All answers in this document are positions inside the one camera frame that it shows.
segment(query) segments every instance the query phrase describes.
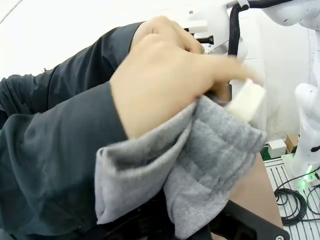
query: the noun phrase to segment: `black cable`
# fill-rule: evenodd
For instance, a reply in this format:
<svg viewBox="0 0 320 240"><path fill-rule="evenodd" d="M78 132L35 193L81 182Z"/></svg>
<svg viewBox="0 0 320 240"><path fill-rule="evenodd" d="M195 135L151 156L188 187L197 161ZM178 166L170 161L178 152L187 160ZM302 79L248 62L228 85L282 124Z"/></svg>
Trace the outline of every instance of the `black cable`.
<svg viewBox="0 0 320 240"><path fill-rule="evenodd" d="M239 13L248 10L249 7L244 5L242 8L239 4L236 4L230 13L230 24L229 24L229 47L228 55L238 55L239 40L240 40L240 24L239 24Z"/></svg>
<svg viewBox="0 0 320 240"><path fill-rule="evenodd" d="M266 9L279 4L291 2L293 0L260 0L260 1L249 1L250 8L252 9ZM230 14L229 23L229 47L228 56L238 55L239 40L240 40L240 25L239 25L239 13L248 10L249 6L244 5L241 7L238 4L234 5Z"/></svg>
<svg viewBox="0 0 320 240"><path fill-rule="evenodd" d="M318 173L314 173L314 176L316 177L316 179L320 180L320 176L318 175Z"/></svg>
<svg viewBox="0 0 320 240"><path fill-rule="evenodd" d="M314 212L311 209L310 204L309 204L309 196L310 196L311 192L314 191L316 188L318 188L319 185L316 186L314 189L312 189L309 192L309 194L306 197L306 200L298 191L291 190L291 189L288 189L288 188L280 188L283 185L285 185L285 184L287 184L287 183L289 183L289 182L291 182L293 180L302 178L302 177L310 175L312 173L316 173L316 171L318 171L319 169L320 169L320 166L318 168L316 168L315 170L309 172L309 173L306 173L306 174L303 174L301 176L294 177L294 178L292 178L292 179L290 179L288 181L285 181L284 183L279 185L276 188L276 190L274 191L274 196L277 197L276 203L278 204L278 206L284 206L289 201L289 195L291 195L293 197L294 201L295 201L296 207L295 207L295 210L293 211L293 213L288 215L288 216L282 216L281 217L281 220L282 220L282 223L283 223L284 226L293 226L293 225L296 225L299 222L311 222L311 221L320 220L320 218L304 219L305 215L307 214L307 209L309 209L313 214L320 215L320 213ZM282 203L278 203L279 200L280 200L280 196L285 196L285 198L286 198L285 201L282 202Z"/></svg>
<svg viewBox="0 0 320 240"><path fill-rule="evenodd" d="M320 215L320 212L315 212L315 211L312 210L312 208L311 208L311 206L310 206L310 203L309 203L309 196L310 196L310 194L311 194L314 190L316 190L317 188L319 188L319 185L318 185L318 186L315 186L315 187L309 192L309 194L306 196L306 205L307 205L308 209L310 210L310 212L312 212L314 215Z"/></svg>

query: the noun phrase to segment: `gray cloth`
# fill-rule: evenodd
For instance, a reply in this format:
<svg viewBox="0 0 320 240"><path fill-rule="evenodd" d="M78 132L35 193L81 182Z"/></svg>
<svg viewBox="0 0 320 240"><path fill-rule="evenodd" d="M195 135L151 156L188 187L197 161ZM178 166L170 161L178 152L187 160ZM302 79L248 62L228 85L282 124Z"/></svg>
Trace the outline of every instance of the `gray cloth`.
<svg viewBox="0 0 320 240"><path fill-rule="evenodd" d="M265 133L202 96L142 137L97 152L97 223L114 221L163 187L175 235L187 239L225 207L265 141Z"/></svg>

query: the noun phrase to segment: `forearm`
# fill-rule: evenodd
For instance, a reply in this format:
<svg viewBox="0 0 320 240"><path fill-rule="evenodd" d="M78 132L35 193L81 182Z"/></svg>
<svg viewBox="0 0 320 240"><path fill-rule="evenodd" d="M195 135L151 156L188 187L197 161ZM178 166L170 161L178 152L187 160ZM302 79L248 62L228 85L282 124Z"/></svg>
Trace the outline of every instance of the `forearm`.
<svg viewBox="0 0 320 240"><path fill-rule="evenodd" d="M96 152L124 140L108 82L45 113L10 116L0 131L1 208L10 201L0 228L59 235L95 223Z"/></svg>
<svg viewBox="0 0 320 240"><path fill-rule="evenodd" d="M47 109L109 81L128 55L139 25L134 23L117 27L53 70L37 76L39 81L50 79Z"/></svg>

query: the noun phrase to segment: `dark green sleeve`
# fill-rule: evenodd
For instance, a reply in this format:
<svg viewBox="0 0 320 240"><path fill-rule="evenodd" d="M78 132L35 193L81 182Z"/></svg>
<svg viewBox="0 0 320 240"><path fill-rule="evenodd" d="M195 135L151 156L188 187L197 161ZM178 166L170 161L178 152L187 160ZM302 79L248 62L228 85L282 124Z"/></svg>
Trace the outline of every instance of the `dark green sleeve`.
<svg viewBox="0 0 320 240"><path fill-rule="evenodd" d="M52 109L14 114L0 131L0 228L60 235L89 229L99 148L126 140L110 84Z"/></svg>
<svg viewBox="0 0 320 240"><path fill-rule="evenodd" d="M93 45L78 52L54 69L40 75L13 75L0 83L0 104L5 113L43 113L111 78L130 50L141 23L117 27Z"/></svg>
<svg viewBox="0 0 320 240"><path fill-rule="evenodd" d="M139 24L108 32L43 74L0 82L8 117L0 130L0 228L52 236L96 223L96 152L127 138L108 80Z"/></svg>

